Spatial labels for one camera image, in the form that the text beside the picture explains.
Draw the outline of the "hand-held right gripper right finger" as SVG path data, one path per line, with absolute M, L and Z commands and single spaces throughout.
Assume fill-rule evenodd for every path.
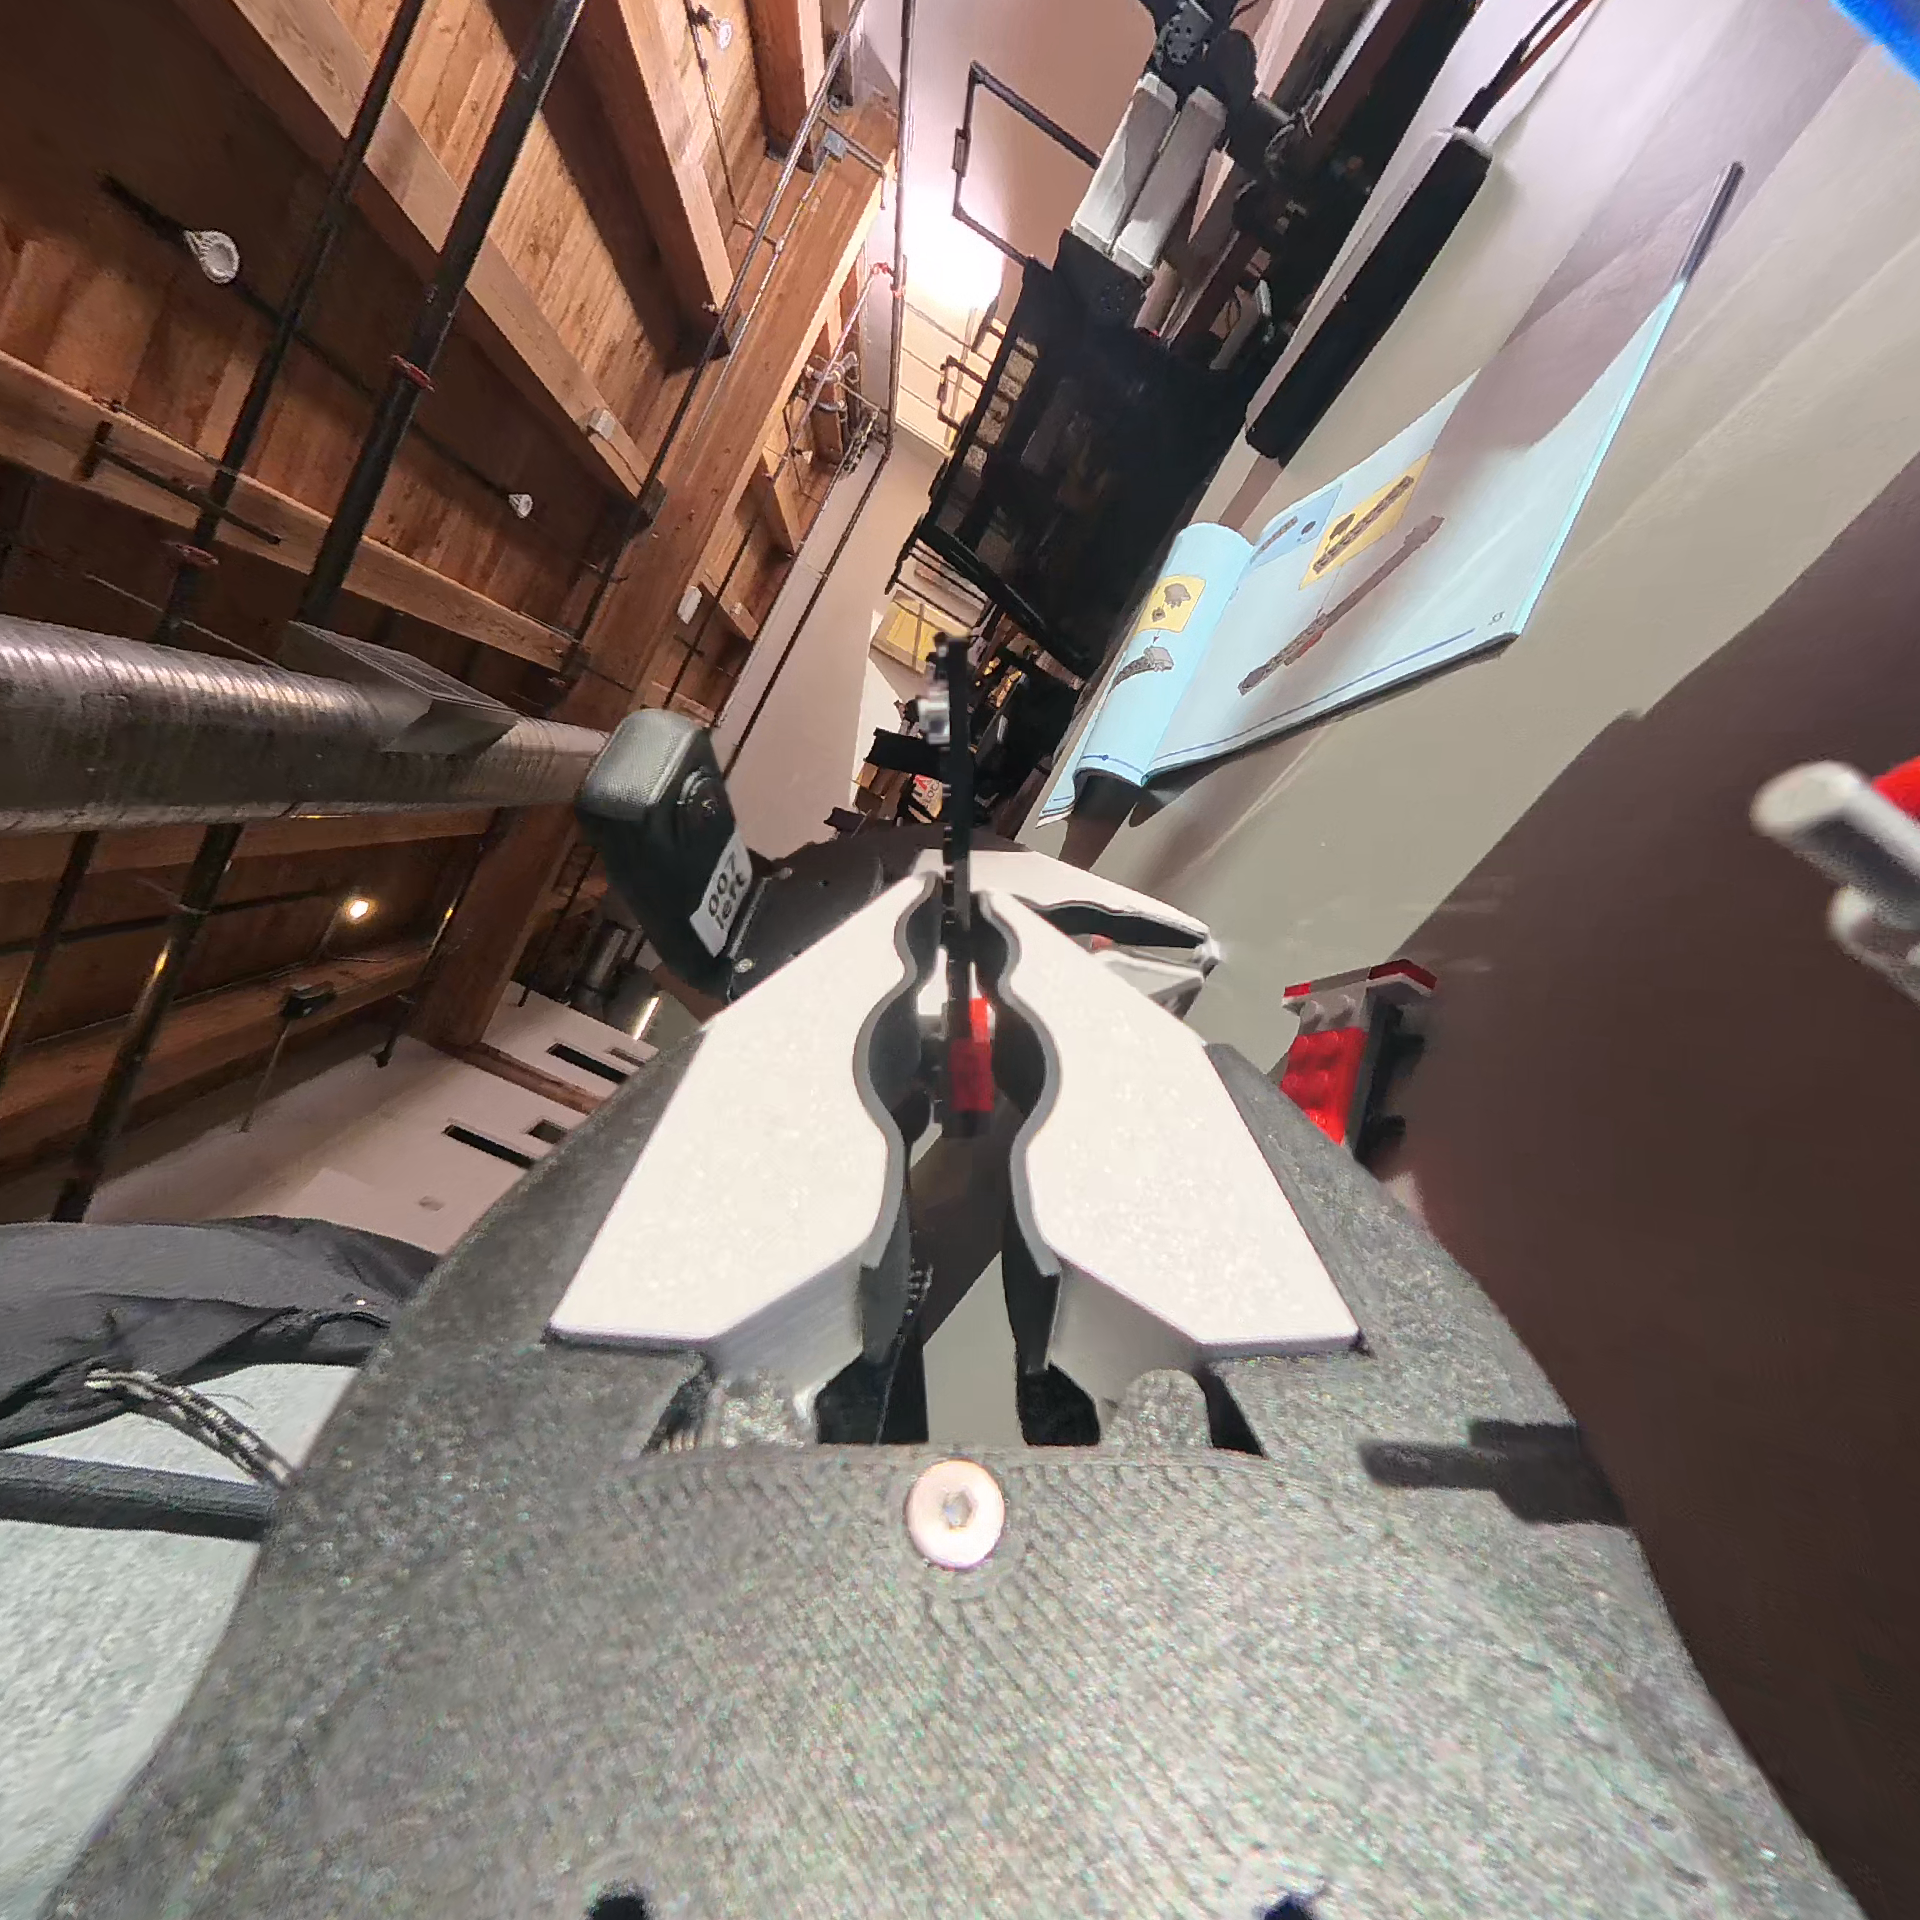
M 1040 1050 L 1010 1150 L 1017 1242 L 1049 1306 L 1040 1365 L 1102 1409 L 1157 1372 L 1321 1357 L 1360 1341 L 1201 1038 L 1014 895 L 984 895 L 1004 948 L 1000 1036 Z

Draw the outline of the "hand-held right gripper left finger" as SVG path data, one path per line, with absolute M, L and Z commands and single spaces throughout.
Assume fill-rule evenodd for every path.
M 696 1354 L 812 1410 L 909 1292 L 901 1111 L 941 885 L 913 873 L 708 1021 L 548 1317 L 557 1345 Z

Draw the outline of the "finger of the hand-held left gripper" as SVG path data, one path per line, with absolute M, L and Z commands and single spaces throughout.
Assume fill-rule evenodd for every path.
M 1014 898 L 1067 937 L 1117 946 L 1210 946 L 1210 925 L 1052 854 L 992 854 L 992 898 Z
M 1221 957 L 1204 925 L 1164 919 L 1102 919 L 1082 930 L 1080 945 L 1177 1020 L 1188 1017 Z

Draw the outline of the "black toy brick beam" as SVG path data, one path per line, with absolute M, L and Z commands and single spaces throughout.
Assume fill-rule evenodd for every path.
M 918 701 L 924 741 L 939 757 L 945 783 L 945 1137 L 980 1137 L 995 1108 L 992 1011 L 977 990 L 977 937 L 972 898 L 974 844 L 974 748 L 972 748 L 972 641 L 939 642 L 936 679 Z

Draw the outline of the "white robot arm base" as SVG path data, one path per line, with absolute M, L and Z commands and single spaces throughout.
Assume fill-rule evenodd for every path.
M 1144 74 L 1067 225 L 1070 238 L 1147 286 L 1226 137 L 1228 116 L 1210 87 L 1177 98 L 1172 85 Z

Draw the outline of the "grey desk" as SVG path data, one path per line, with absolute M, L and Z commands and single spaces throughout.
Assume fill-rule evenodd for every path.
M 1737 159 L 1745 179 L 1507 651 L 1269 743 L 1100 868 L 1282 980 L 1438 977 L 1380 1172 L 1496 1299 L 1728 1719 L 1872 1916 L 1916 1916 L 1916 1006 L 1754 830 L 1916 754 L 1916 83 L 1834 4 L 1597 4 L 1265 525 Z

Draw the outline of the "small red brick assembly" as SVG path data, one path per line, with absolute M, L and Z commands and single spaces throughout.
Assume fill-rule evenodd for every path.
M 1405 955 L 1284 987 L 1299 1026 L 1276 1084 L 1368 1167 L 1404 1141 L 1401 1092 L 1425 1057 L 1436 987 L 1438 977 Z

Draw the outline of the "light blue instruction booklet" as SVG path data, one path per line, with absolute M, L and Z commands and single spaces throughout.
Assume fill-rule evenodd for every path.
M 1742 179 L 1732 159 L 1258 535 L 1182 529 L 1040 820 L 1097 781 L 1140 794 L 1522 636 Z

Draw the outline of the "black power strip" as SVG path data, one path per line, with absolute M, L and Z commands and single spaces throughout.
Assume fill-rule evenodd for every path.
M 1480 133 L 1432 133 L 1382 185 L 1253 401 L 1248 449 L 1288 467 L 1401 315 L 1493 170 Z

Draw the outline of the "toy brick truck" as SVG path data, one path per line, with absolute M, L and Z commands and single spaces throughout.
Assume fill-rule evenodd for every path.
M 1763 787 L 1752 823 L 1834 883 L 1838 948 L 1918 1002 L 1918 759 L 1883 774 L 1810 762 Z

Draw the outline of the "black drawstring bag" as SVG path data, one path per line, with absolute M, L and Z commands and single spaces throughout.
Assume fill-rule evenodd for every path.
M 297 1467 L 210 1387 L 260 1366 L 364 1365 L 437 1265 L 411 1242 L 304 1217 L 8 1226 L 5 1522 L 259 1546 Z M 123 1417 L 229 1474 L 40 1452 Z

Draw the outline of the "silver ventilation duct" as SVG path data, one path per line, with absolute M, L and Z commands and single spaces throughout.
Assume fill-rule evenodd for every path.
M 428 667 L 324 679 L 3 621 L 5 836 L 561 805 L 605 745 Z

